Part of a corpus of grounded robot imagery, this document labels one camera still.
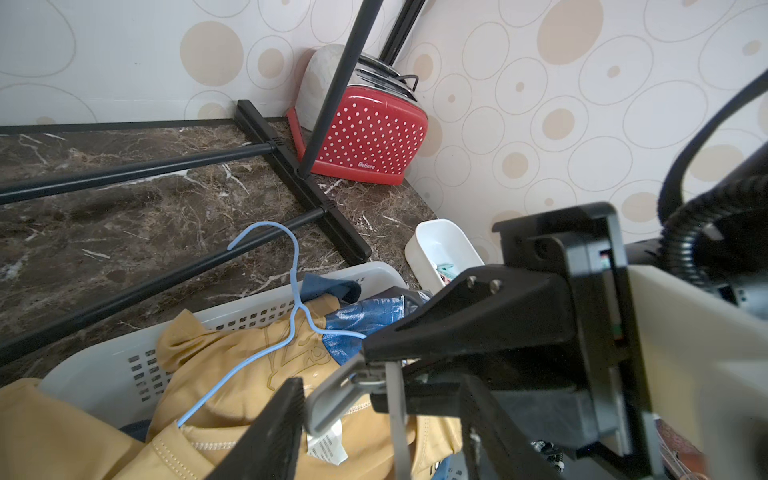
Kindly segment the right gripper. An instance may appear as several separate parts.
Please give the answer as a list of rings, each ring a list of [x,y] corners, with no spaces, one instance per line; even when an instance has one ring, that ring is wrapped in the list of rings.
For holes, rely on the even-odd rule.
[[[467,375],[449,383],[407,382],[406,413],[459,418],[487,445],[545,441],[612,474],[659,473],[614,207],[569,207],[497,222],[492,230],[507,266],[466,270],[414,313],[367,337],[366,363],[411,360],[426,367],[513,351],[551,362],[577,387],[493,389]]]

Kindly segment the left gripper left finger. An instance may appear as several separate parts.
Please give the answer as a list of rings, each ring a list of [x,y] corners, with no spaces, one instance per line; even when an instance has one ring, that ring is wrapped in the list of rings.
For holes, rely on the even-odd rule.
[[[302,380],[288,379],[207,479],[293,479],[303,433],[304,403]]]

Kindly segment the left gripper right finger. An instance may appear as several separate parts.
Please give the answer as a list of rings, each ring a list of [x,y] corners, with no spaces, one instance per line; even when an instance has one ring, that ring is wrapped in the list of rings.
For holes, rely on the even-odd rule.
[[[462,377],[459,414],[470,479],[558,479],[483,382]]]

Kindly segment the clear grey clothespin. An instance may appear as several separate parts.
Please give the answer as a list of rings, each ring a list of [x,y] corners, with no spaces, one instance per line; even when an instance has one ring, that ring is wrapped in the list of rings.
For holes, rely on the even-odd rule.
[[[401,361],[368,365],[362,353],[330,375],[304,404],[304,429],[308,435],[325,434],[364,395],[384,395],[394,449],[396,479],[411,478],[407,442],[407,412]]]

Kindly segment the tan yellow t-shirt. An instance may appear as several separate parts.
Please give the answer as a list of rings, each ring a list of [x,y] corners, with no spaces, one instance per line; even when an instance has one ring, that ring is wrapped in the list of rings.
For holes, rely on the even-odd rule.
[[[144,440],[44,394],[36,379],[1,391],[5,479],[202,479],[235,447],[282,383],[319,386],[362,335],[403,315],[398,299],[343,306],[325,294],[263,327],[207,330],[180,313],[157,345],[172,375]]]

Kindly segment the mint green clothespin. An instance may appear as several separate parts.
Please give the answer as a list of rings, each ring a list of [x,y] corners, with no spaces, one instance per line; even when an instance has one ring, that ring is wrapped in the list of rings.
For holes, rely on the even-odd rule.
[[[458,276],[458,273],[455,270],[455,265],[451,263],[436,265],[435,270],[444,285],[452,282]]]

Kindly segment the dark blue t-shirt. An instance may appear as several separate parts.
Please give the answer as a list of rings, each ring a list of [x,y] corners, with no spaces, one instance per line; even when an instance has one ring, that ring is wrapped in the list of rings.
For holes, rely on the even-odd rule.
[[[391,287],[363,299],[362,287],[352,280],[340,280],[307,274],[300,290],[303,302],[330,295],[340,307],[323,314],[326,330],[344,330],[368,336],[415,312],[431,299],[429,292]]]

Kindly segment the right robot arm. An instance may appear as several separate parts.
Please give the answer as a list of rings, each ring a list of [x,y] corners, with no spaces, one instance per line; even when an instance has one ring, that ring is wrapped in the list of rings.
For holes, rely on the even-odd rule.
[[[692,199],[683,180],[758,76],[674,161],[652,241],[625,245],[599,202],[496,223],[503,260],[471,268],[363,346],[404,361],[379,413],[456,418],[474,478],[544,479],[552,443],[619,479],[663,479],[664,420],[712,479],[767,475],[767,151]]]

